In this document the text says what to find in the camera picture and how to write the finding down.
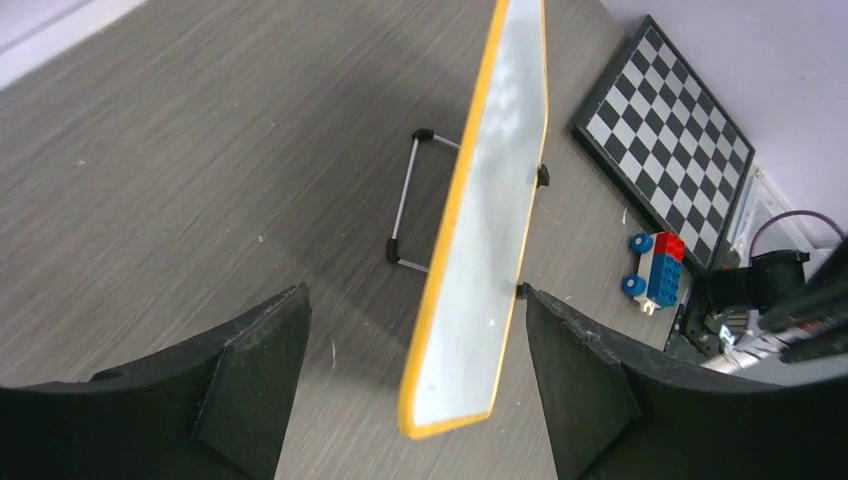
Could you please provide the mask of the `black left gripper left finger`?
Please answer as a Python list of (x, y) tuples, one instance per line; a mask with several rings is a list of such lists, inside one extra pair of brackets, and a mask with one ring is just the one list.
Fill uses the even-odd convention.
[(312, 308), (283, 290), (84, 382), (1, 391), (5, 479), (272, 479)]

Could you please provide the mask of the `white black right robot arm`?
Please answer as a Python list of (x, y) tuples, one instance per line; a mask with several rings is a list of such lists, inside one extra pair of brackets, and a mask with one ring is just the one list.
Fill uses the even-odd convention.
[(809, 253), (777, 250), (696, 282), (672, 358), (733, 374), (765, 360), (822, 360), (847, 351), (847, 243), (806, 275)]

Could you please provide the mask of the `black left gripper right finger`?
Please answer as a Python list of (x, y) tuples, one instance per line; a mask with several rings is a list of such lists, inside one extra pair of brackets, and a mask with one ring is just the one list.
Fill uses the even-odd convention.
[(675, 359), (527, 287), (561, 479), (843, 479), (847, 381), (782, 387)]

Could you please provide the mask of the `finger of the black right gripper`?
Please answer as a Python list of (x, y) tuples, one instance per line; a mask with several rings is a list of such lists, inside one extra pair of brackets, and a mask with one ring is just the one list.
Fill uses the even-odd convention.
[(808, 340), (799, 340), (780, 355), (783, 363), (826, 359), (847, 353), (847, 328), (841, 327)]
[(834, 329), (847, 323), (847, 240), (824, 261), (807, 283), (760, 317), (761, 330), (778, 333), (817, 321)]

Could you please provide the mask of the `brown whiteboard marker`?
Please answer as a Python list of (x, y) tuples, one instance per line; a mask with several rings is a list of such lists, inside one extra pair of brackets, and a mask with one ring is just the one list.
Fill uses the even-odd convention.
[(701, 367), (723, 374), (733, 374), (750, 368), (771, 357), (780, 360), (780, 355), (791, 344), (799, 340), (811, 339), (834, 329), (828, 329), (823, 327), (819, 322), (814, 321), (802, 324), (800, 327), (791, 327), (778, 333), (763, 332), (752, 340), (740, 344), (733, 350), (719, 354), (703, 362)]

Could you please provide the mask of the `yellow framed whiteboard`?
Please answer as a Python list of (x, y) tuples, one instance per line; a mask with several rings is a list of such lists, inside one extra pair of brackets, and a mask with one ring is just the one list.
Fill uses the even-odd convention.
[(496, 3), (398, 400), (419, 440), (494, 410), (548, 131), (545, 5)]

